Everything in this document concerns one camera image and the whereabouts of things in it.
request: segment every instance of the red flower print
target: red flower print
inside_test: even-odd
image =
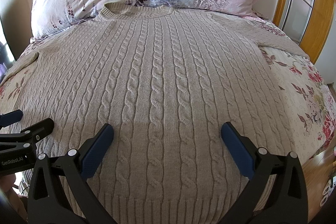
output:
[[[324,142],[322,148],[327,149],[331,140],[334,138],[334,132],[329,136],[329,138]]]
[[[313,82],[317,82],[318,80],[316,79],[316,77],[311,73],[311,72],[308,72],[308,76],[309,78],[313,81]]]
[[[319,74],[319,72],[317,71],[315,74],[314,74],[317,82],[323,82],[323,78],[322,76]]]
[[[5,92],[6,89],[6,84],[3,84],[2,86],[0,86],[0,97],[1,99],[3,99],[3,93]]]
[[[302,72],[301,71],[299,71],[296,67],[290,67],[289,68],[291,71],[293,71],[295,74],[300,74],[300,75],[302,75]]]
[[[325,139],[328,139],[331,132],[335,129],[335,119],[331,119],[329,112],[325,115],[324,125],[323,125],[323,133],[325,135]]]

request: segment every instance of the ribbed hem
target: ribbed hem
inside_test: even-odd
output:
[[[144,18],[157,18],[170,15],[172,7],[135,7],[122,3],[106,3],[99,13],[103,20],[134,20]]]
[[[225,195],[158,201],[100,194],[99,201],[117,223],[127,224],[217,224],[229,209],[224,207]],[[71,206],[76,214],[81,214],[77,204]]]

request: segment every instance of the cable knit pattern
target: cable knit pattern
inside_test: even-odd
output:
[[[162,26],[160,20],[154,19],[154,58],[152,68],[151,109],[148,128],[148,167],[147,167],[147,197],[150,200],[161,200],[163,196],[163,146],[162,146],[162,118],[163,118],[163,59],[162,59]]]
[[[114,141],[88,184],[119,224],[217,223],[247,183],[221,140],[224,122],[272,153],[295,148],[258,45],[276,37],[274,47],[300,49],[246,28],[204,10],[107,4],[11,68],[36,62],[16,98],[23,119],[4,130],[51,117],[54,131],[37,151],[57,156],[110,123]]]
[[[171,42],[173,44],[173,56],[176,74],[176,86],[178,88],[177,100],[179,125],[178,132],[181,138],[180,156],[181,156],[181,181],[182,197],[193,197],[197,194],[196,186],[196,163],[195,163],[195,144],[194,130],[192,121],[192,112],[190,106],[190,94],[188,87],[188,78],[186,75],[185,64],[179,37],[176,32],[176,26],[170,17],[167,17]]]

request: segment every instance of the sweater collar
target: sweater collar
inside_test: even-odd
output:
[[[100,11],[100,16],[105,20],[134,20],[144,18],[157,18],[170,15],[172,7],[135,7],[122,3],[106,3]]]

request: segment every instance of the beige sweater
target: beige sweater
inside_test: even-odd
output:
[[[57,156],[110,123],[115,139],[88,182],[119,224],[217,223],[246,184],[220,138],[226,121],[272,153],[294,149],[258,49],[304,55],[286,38],[203,10],[107,4],[48,39],[10,71],[38,56],[10,130],[51,117],[38,152]]]

